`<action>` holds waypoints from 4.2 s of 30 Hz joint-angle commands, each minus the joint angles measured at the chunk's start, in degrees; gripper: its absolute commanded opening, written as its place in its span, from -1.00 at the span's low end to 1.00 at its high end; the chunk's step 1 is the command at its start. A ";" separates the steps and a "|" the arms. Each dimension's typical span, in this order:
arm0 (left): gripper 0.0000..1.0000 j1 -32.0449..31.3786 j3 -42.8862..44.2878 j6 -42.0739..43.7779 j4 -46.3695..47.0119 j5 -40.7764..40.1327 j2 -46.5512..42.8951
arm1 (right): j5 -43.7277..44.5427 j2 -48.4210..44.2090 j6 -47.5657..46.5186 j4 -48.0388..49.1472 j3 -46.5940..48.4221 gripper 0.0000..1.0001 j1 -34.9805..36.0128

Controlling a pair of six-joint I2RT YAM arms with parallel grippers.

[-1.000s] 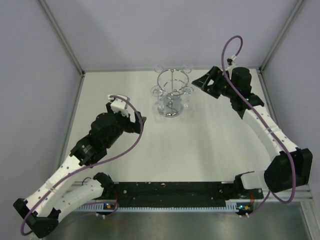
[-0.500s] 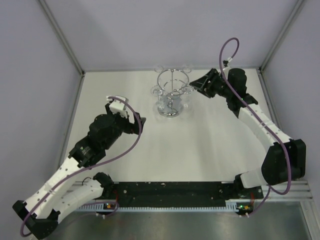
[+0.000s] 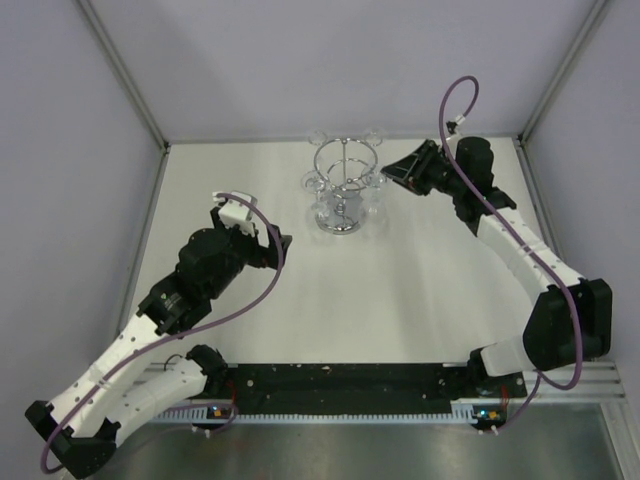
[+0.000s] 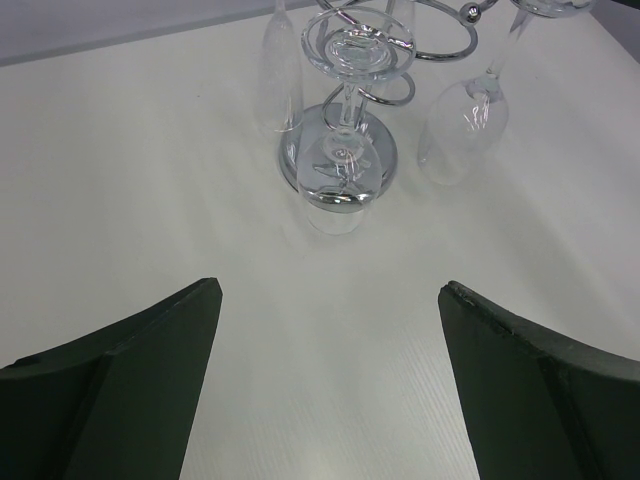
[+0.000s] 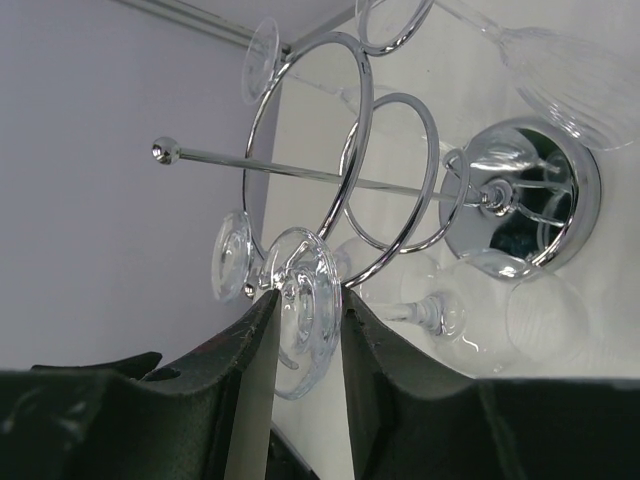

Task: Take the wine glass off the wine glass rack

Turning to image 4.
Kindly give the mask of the clear wine glass taken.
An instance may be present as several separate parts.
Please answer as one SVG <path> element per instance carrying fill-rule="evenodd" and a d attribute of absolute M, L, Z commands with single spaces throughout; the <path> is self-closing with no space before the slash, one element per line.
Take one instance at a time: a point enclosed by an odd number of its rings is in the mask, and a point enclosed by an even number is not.
<path fill-rule="evenodd" d="M 377 151 L 357 130 L 361 87 L 404 74 L 416 53 L 413 33 L 389 14 L 363 5 L 326 10 L 302 33 L 309 62 L 343 86 L 337 126 L 320 135 L 296 160 L 297 190 L 309 223 L 329 235 L 354 231 L 377 199 L 383 167 Z"/>

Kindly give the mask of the chrome wine glass rack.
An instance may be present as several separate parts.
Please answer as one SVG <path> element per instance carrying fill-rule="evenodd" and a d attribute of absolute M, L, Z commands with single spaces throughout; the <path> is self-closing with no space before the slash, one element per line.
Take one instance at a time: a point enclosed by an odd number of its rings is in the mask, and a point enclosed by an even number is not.
<path fill-rule="evenodd" d="M 356 213 L 389 186 L 398 162 L 388 128 L 366 111 L 368 102 L 389 102 L 371 94 L 371 87 L 398 77 L 413 87 L 407 71 L 416 59 L 447 62 L 469 56 L 478 44 L 475 25 L 485 6 L 472 2 L 456 11 L 432 2 L 468 30 L 470 43 L 455 53 L 428 54 L 416 48 L 412 30 L 388 11 L 356 1 L 319 5 L 321 12 L 302 31 L 302 50 L 317 70 L 340 85 L 321 104 L 304 108 L 295 102 L 292 123 L 280 140 L 279 167 L 311 205 Z"/>

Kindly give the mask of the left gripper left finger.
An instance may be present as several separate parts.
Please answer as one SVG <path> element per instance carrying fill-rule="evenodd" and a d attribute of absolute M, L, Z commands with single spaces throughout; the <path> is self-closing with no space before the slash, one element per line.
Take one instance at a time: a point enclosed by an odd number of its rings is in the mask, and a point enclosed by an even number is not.
<path fill-rule="evenodd" d="M 5 479 L 176 479 L 222 305 L 203 278 L 1 371 Z"/>

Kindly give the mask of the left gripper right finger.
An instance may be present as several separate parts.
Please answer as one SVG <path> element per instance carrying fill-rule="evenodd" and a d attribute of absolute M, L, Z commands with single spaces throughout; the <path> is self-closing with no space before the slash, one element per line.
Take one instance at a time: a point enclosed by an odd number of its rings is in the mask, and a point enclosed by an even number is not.
<path fill-rule="evenodd" d="M 517 316 L 451 281 L 438 295 L 483 479 L 636 479 L 639 363 Z"/>

